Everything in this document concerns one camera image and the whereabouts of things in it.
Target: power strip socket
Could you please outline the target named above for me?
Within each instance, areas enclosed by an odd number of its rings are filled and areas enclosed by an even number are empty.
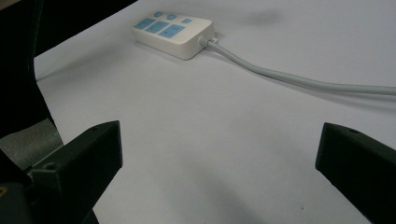
[[[200,36],[217,41],[212,21],[164,11],[149,13],[131,30],[137,41],[182,60],[204,48],[199,44]]]

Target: blue socket panel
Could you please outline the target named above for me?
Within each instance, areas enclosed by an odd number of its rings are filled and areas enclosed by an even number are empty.
[[[171,25],[166,30],[160,32],[160,35],[167,38],[172,38],[184,29],[184,26]]]
[[[157,21],[146,29],[147,32],[155,34],[159,32],[163,27],[167,26],[169,23],[165,21]]]
[[[152,24],[154,21],[155,20],[153,20],[153,19],[144,19],[143,21],[141,21],[137,25],[135,25],[134,28],[137,28],[139,30],[143,30],[144,28],[146,28],[150,24]]]

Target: power cord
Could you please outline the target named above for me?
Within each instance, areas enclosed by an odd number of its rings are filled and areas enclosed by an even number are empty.
[[[292,74],[277,72],[274,70],[262,68],[254,64],[248,63],[236,55],[232,54],[227,49],[224,49],[213,40],[200,36],[199,44],[203,47],[208,47],[216,53],[230,59],[231,61],[241,65],[242,67],[257,73],[264,77],[270,77],[280,81],[287,82],[300,87],[308,89],[322,90],[322,91],[340,91],[340,92],[353,92],[353,93],[366,93],[366,94],[377,94],[377,95],[393,95],[396,96],[396,87],[384,87],[384,86],[363,86],[363,85],[348,85],[348,84],[336,84],[329,82],[316,81],[306,77],[298,77]]]

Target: white power strip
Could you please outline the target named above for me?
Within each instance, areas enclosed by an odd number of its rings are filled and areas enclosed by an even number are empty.
[[[163,11],[148,14],[131,30],[137,41],[182,60],[204,48],[199,43],[200,36],[217,42],[212,21]]]

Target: black object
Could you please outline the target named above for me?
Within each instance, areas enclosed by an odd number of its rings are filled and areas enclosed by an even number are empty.
[[[396,223],[396,151],[356,130],[325,123],[316,168],[370,221]]]
[[[0,222],[98,223],[92,208],[121,166],[119,122],[96,125],[35,165],[29,184],[0,183]]]
[[[55,125],[36,85],[35,56],[135,1],[21,0],[0,9],[0,139],[43,120]],[[92,208],[121,159],[118,121],[89,129],[26,170],[0,150],[0,223],[98,223]]]

